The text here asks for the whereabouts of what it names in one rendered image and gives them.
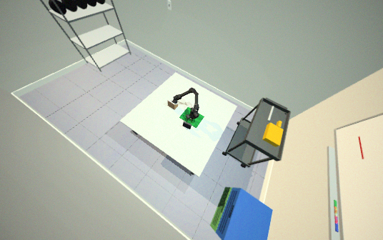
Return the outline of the green circuit board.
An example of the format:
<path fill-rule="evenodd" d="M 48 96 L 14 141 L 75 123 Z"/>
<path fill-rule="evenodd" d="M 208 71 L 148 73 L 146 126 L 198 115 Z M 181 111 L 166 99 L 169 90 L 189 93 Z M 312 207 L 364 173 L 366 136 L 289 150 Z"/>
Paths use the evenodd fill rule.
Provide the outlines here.
<path fill-rule="evenodd" d="M 184 111 L 184 113 L 180 116 L 180 119 L 183 119 L 185 122 L 187 123 L 190 123 L 193 127 L 197 128 L 198 125 L 200 124 L 200 122 L 202 121 L 202 119 L 204 118 L 204 116 L 202 116 L 201 114 L 199 114 L 199 117 L 191 120 L 191 118 L 187 119 L 186 118 L 186 115 L 190 115 L 190 112 L 191 109 L 189 107 L 187 107 L 187 109 Z"/>

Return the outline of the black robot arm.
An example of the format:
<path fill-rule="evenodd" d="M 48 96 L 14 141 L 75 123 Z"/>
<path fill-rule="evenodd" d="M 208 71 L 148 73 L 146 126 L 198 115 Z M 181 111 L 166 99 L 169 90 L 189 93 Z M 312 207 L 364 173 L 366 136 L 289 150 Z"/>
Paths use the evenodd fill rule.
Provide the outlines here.
<path fill-rule="evenodd" d="M 191 113 L 193 115 L 191 115 L 191 117 L 193 119 L 199 117 L 199 114 L 198 114 L 198 111 L 199 111 L 199 103 L 198 103 L 198 100 L 199 100 L 199 94 L 197 93 L 196 89 L 194 88 L 190 88 L 188 91 L 185 91 L 184 93 L 182 94 L 177 94 L 176 96 L 174 96 L 173 98 L 173 103 L 177 103 L 178 100 L 180 100 L 183 96 L 186 96 L 187 94 L 190 94 L 190 93 L 194 93 L 195 94 L 195 103 L 194 103 L 194 108 L 192 107 L 191 108 Z"/>

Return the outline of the grey square computer fan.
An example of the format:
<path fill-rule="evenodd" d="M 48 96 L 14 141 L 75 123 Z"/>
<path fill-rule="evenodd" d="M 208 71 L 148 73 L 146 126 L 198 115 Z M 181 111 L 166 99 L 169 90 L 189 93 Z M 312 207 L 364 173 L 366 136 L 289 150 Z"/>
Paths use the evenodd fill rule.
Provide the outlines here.
<path fill-rule="evenodd" d="M 192 125 L 190 123 L 187 123 L 187 122 L 183 122 L 183 126 L 188 128 L 188 129 L 191 129 Z"/>

